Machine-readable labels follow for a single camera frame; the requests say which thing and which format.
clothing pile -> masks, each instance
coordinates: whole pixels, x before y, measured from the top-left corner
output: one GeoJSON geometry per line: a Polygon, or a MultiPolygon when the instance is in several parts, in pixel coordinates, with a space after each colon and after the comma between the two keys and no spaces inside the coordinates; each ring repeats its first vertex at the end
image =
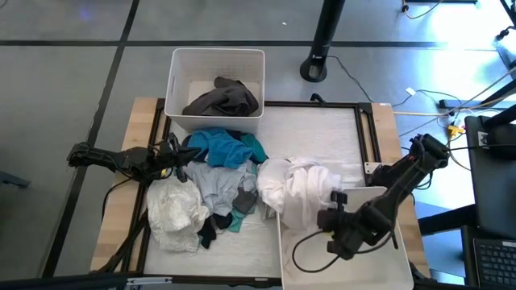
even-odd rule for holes
{"type": "Polygon", "coordinates": [[[317,212],[331,206],[342,178],[310,158],[268,159],[258,171],[261,199],[291,230],[317,229],[317,212]]]}
{"type": "Polygon", "coordinates": [[[183,167],[189,177],[154,181],[149,188],[149,225],[160,248],[168,251],[206,249],[217,230],[239,232],[243,219],[254,213],[257,164],[267,156],[252,134],[221,128],[196,130],[182,143],[200,148],[183,167]]]}
{"type": "Polygon", "coordinates": [[[241,81],[216,77],[215,89],[204,93],[183,109],[184,115],[248,117],[258,101],[241,81]]]}

yellow connector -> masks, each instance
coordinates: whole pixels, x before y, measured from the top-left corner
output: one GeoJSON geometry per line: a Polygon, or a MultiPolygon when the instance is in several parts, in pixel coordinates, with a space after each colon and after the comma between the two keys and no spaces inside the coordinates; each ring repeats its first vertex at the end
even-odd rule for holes
{"type": "Polygon", "coordinates": [[[458,134],[463,134],[464,132],[466,132],[466,130],[464,130],[463,128],[460,128],[458,126],[448,126],[448,131],[450,133],[450,137],[455,137],[457,136],[458,134]]]}

white tray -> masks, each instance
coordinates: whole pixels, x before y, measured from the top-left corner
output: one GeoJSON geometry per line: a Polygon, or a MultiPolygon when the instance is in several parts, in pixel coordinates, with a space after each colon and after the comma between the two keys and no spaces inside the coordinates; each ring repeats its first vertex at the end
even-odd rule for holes
{"type": "MultiPolygon", "coordinates": [[[[351,188],[344,191],[348,194],[345,209],[356,211],[365,201],[385,192],[384,187],[351,188]]],[[[414,280],[405,252],[402,233],[396,223],[396,239],[398,250],[392,242],[372,253],[355,255],[348,261],[339,259],[328,269],[319,273],[305,273],[298,270],[292,262],[293,246],[300,239],[312,232],[292,234],[277,218],[280,239],[281,278],[285,290],[330,290],[330,289],[393,289],[410,290],[414,280]]],[[[296,250],[296,261],[300,267],[314,270],[328,264],[335,254],[327,252],[328,234],[318,234],[309,238],[296,250]]],[[[363,244],[361,250],[370,248],[363,244]]]]}

gray cloth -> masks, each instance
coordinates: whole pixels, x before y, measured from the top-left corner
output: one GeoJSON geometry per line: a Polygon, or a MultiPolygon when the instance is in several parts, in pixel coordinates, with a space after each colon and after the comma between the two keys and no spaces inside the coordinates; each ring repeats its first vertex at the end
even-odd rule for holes
{"type": "Polygon", "coordinates": [[[240,81],[215,78],[216,89],[204,93],[183,109],[184,115],[248,117],[258,101],[240,81]]]}
{"type": "Polygon", "coordinates": [[[248,161],[248,166],[243,174],[242,182],[239,185],[239,194],[233,200],[233,207],[243,214],[248,214],[249,210],[258,200],[256,190],[256,165],[248,161]]]}
{"type": "Polygon", "coordinates": [[[233,200],[238,195],[239,184],[250,162],[241,164],[238,169],[212,168],[206,163],[190,162],[184,169],[201,191],[202,204],[210,214],[225,217],[233,209],[233,200]]]}

white plastic bin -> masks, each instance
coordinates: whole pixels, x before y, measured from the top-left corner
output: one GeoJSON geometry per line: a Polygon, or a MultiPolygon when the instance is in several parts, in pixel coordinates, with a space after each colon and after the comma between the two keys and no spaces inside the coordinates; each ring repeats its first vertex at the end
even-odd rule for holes
{"type": "MultiPolygon", "coordinates": [[[[366,201],[385,192],[384,187],[348,188],[345,209],[349,213],[356,212],[366,201]]],[[[297,269],[292,261],[294,246],[313,231],[290,231],[283,225],[277,215],[278,238],[280,245],[281,283],[283,290],[411,290],[414,278],[410,272],[409,260],[405,251],[402,232],[396,222],[394,233],[398,249],[393,242],[387,242],[382,248],[364,254],[355,255],[353,259],[337,259],[328,269],[318,273],[305,273],[297,269]]],[[[327,252],[330,235],[318,234],[299,244],[296,249],[296,261],[305,269],[319,269],[328,264],[335,254],[327,252]]],[[[371,247],[362,244],[361,251],[371,247]]]]}
{"type": "Polygon", "coordinates": [[[188,132],[222,127],[256,133],[264,114],[265,54],[257,49],[178,48],[172,54],[164,112],[188,132]],[[216,77],[242,81],[258,101],[249,117],[184,116],[193,100],[214,89],[216,77]]]}

